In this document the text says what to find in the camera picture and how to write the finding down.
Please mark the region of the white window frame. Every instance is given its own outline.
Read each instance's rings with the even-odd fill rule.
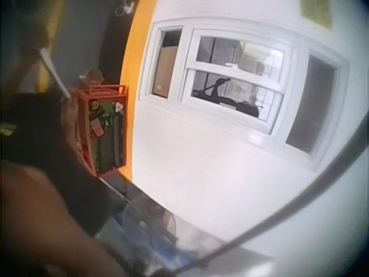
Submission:
[[[153,80],[164,32],[178,29],[182,29],[182,34],[170,90],[166,99],[152,95]],[[198,49],[197,44],[199,44],[199,38],[196,38],[196,35],[201,32],[207,34],[217,33],[215,37],[240,38],[240,40],[284,52],[286,60],[283,63],[280,82],[278,84],[274,82],[264,84],[264,86],[273,85],[273,90],[279,91],[283,95],[283,101],[281,101],[278,109],[273,111],[277,113],[276,120],[273,123],[263,124],[264,122],[247,114],[190,96],[195,69],[209,69],[212,66],[208,63],[194,62],[197,56],[197,51],[194,51],[194,49]],[[337,81],[325,123],[312,153],[307,154],[286,144],[286,140],[302,98],[309,54],[335,66],[337,68]],[[242,72],[242,74],[248,77],[253,75],[247,72]],[[257,23],[220,18],[169,20],[154,23],[150,28],[141,65],[137,101],[154,105],[171,113],[184,114],[195,120],[205,120],[209,124],[214,124],[218,128],[245,139],[271,154],[290,160],[294,164],[307,169],[316,170],[336,130],[344,104],[348,74],[349,63],[347,60],[318,42],[290,31]]]

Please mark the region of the person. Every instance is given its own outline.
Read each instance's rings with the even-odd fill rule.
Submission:
[[[47,45],[29,23],[20,60],[1,87],[1,255],[11,275],[41,276],[52,265],[71,276],[126,276],[93,237],[112,213],[110,192],[76,153],[74,100],[56,89],[17,93]]]

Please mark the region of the cable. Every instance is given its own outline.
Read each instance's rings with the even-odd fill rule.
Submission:
[[[307,187],[298,197],[277,211],[275,214],[265,219],[260,224],[246,231],[239,237],[233,239],[226,245],[215,250],[213,253],[202,259],[195,260],[174,271],[175,274],[188,271],[195,267],[206,266],[211,260],[221,256],[241,244],[260,236],[268,230],[276,227],[280,223],[301,211],[311,204],[324,192],[326,192],[356,161],[356,159],[368,147],[368,113],[361,121],[354,135],[346,143],[342,151],[331,162],[331,164],[316,178],[310,186]]]

